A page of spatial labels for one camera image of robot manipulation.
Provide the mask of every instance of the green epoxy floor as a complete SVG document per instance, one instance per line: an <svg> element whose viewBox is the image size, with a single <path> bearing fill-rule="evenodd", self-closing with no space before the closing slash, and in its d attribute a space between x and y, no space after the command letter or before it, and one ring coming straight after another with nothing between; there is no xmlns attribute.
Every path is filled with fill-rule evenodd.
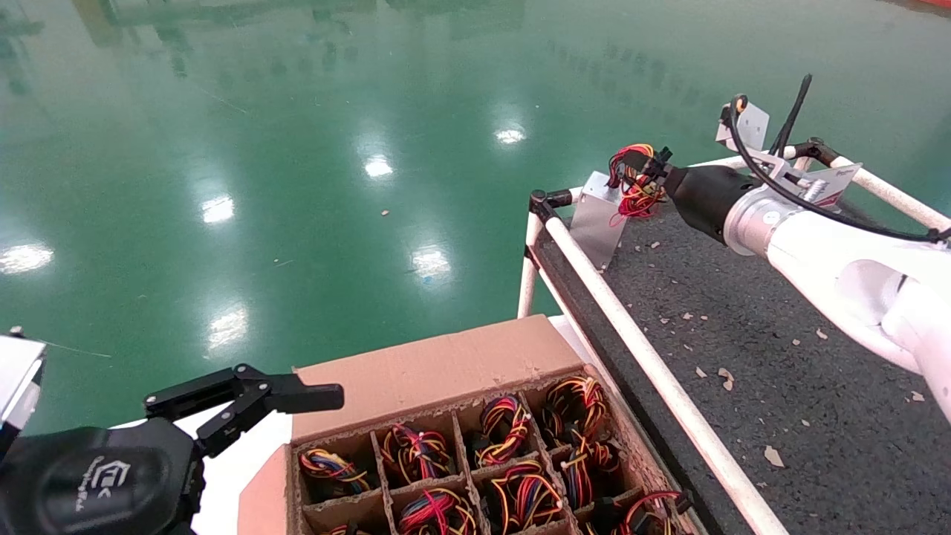
<svg viewBox="0 0 951 535"><path fill-rule="evenodd" d="M794 137L951 211L951 20L900 5L0 13L0 325L78 349L50 350L32 432L138 418L150 390L238 362L286 371L511 318L531 189L579 185L632 142L723 157L718 106L745 91L785 116L807 71Z"/></svg>

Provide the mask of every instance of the black connector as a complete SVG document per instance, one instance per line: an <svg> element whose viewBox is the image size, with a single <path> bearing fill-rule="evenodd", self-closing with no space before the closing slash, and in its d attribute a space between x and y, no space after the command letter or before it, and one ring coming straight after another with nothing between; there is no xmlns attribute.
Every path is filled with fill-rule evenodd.
<svg viewBox="0 0 951 535"><path fill-rule="evenodd" d="M660 149L660 152L654 154L653 158L650 158L650 160L644 166L642 173L653 181L659 181L662 178L666 178L670 173L670 170L673 168L668 164L668 160L671 156L673 156L673 152L670 151L670 148L664 147L663 149Z"/></svg>
<svg viewBox="0 0 951 535"><path fill-rule="evenodd" d="M693 493L689 490L685 490L680 493L680 496L673 501L673 506L677 510L678 515L686 513L691 507L693 507Z"/></svg>
<svg viewBox="0 0 951 535"><path fill-rule="evenodd" d="M631 533L634 535L648 535L650 529L650 515L643 508L637 509L631 521L628 523Z"/></svg>

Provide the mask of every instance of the white pipe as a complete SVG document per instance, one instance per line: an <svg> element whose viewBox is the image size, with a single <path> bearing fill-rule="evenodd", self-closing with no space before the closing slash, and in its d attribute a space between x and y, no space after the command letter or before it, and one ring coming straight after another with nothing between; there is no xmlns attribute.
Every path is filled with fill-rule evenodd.
<svg viewBox="0 0 951 535"><path fill-rule="evenodd" d="M541 232L541 220L538 216L529 212L529 225L525 230L525 245L534 247L538 239L538 232ZM522 259L522 282L518 289L518 313L516 318L524 318L532 313L532 301L534 300L534 278L536 270L532 260Z"/></svg>
<svg viewBox="0 0 951 535"><path fill-rule="evenodd" d="M713 475L727 491L730 499L758 535L787 534L776 514L756 490L746 473L729 454L720 437L710 427L703 414L670 372L654 350L628 310L617 300L608 284L598 275L588 256L574 241L564 223L557 217L549 219L545 228L561 248L581 282L591 292L594 301L631 351L637 364L644 370L670 412L687 432L693 446L707 462Z"/></svg>
<svg viewBox="0 0 951 535"><path fill-rule="evenodd" d="M855 162L844 156L839 156L835 160L832 160L830 167L841 168L844 166L851 166L854 163ZM891 184L888 184L864 168L860 169L859 172L856 173L855 177L852 178L852 182L867 189L876 197L897 208L901 213L907 215L908 217L928 228L937 228L938 230L951 228L951 219L948 219L940 212L929 207L925 203L919 201L904 191L895 188Z"/></svg>
<svg viewBox="0 0 951 535"><path fill-rule="evenodd" d="M756 153L755 149L747 149L750 154ZM783 149L783 158L789 159L796 155L796 148L792 145ZM697 168L700 166L726 166L728 168L734 169L743 169L747 168L747 163L743 161L743 156L730 156L729 158L720 158L719 160L711 160L709 162L702 162L700 164L693 164L692 168Z"/></svg>

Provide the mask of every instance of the cardboard box flap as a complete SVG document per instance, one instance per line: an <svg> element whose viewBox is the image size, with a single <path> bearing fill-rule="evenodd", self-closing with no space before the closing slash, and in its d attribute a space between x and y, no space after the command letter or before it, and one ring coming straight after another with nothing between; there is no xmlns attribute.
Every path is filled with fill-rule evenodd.
<svg viewBox="0 0 951 535"><path fill-rule="evenodd" d="M238 530L242 534L287 533L287 457L285 444L271 454L238 499Z"/></svg>
<svg viewBox="0 0 951 535"><path fill-rule="evenodd" d="M535 315L303 367L296 371L308 385L343 385L346 403L295 415L292 440L553 377L579 363L548 319Z"/></svg>

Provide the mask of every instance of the white table surface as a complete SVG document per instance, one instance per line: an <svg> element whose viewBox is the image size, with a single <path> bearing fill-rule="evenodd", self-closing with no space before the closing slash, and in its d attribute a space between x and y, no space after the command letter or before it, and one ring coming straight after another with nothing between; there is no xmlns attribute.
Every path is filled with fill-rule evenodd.
<svg viewBox="0 0 951 535"><path fill-rule="evenodd" d="M591 362L592 357L565 316L553 316L549 321L578 354ZM198 427L211 419L224 406L210 408L178 421L176 425L192 437ZM144 420L122 426L135 426ZM238 498L254 475L280 445L291 438L291 416L272 412L259 424L215 459L204 460L206 487L202 496L202 512L195 515L191 527L198 535L237 535Z"/></svg>

